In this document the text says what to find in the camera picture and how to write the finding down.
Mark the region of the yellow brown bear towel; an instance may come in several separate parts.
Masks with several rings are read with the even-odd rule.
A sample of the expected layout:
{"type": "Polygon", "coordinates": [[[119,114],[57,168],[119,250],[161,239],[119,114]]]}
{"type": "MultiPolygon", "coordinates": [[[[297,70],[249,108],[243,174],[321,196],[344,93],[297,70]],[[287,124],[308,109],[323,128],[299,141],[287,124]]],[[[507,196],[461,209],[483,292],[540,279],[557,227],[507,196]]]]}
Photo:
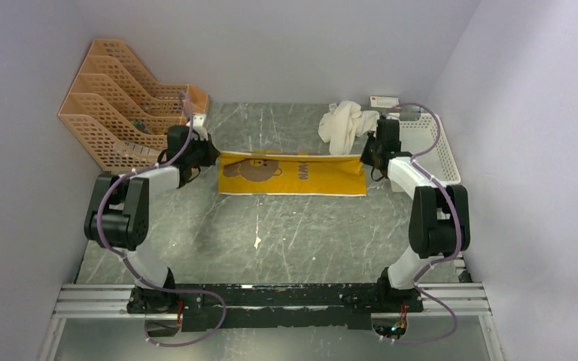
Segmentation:
{"type": "Polygon", "coordinates": [[[223,152],[219,157],[218,192],[363,197],[367,181],[359,156],[223,152]]]}

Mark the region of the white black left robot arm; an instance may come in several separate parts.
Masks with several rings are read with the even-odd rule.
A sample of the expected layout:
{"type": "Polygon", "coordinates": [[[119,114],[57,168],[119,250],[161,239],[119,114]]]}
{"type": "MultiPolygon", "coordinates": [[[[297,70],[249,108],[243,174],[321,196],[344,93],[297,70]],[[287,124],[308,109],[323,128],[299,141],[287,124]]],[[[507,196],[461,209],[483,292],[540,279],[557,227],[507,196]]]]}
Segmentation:
{"type": "Polygon", "coordinates": [[[151,197],[182,188],[194,172],[215,164],[219,151],[202,126],[173,126],[166,149],[154,165],[126,174],[100,174],[95,181],[84,234],[112,252],[134,279],[127,311],[156,314],[180,311],[183,302],[169,267],[146,242],[151,197]]]}

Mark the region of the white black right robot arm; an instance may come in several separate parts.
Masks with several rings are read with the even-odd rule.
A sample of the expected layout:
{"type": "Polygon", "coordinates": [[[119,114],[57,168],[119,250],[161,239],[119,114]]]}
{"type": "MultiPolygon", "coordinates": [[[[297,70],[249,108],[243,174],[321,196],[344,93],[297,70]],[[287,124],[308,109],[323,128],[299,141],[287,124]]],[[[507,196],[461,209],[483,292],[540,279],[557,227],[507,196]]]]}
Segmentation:
{"type": "Polygon", "coordinates": [[[376,302],[395,311],[405,299],[419,296],[420,279],[435,265],[454,259],[470,243],[467,190],[445,184],[402,149],[400,123],[380,117],[360,157],[382,180],[396,184],[412,200],[409,245],[377,281],[376,302]]]}

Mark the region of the white terry towel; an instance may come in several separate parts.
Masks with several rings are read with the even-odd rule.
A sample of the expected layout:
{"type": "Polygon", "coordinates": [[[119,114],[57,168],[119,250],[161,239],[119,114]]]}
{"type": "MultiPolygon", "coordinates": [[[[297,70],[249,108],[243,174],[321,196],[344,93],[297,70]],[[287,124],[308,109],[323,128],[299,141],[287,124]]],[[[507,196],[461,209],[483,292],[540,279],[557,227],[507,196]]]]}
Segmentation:
{"type": "Polygon", "coordinates": [[[318,125],[318,135],[329,144],[331,155],[349,155],[356,137],[376,130],[379,117],[378,111],[363,111],[356,102],[342,101],[333,112],[323,115],[318,125]]]}

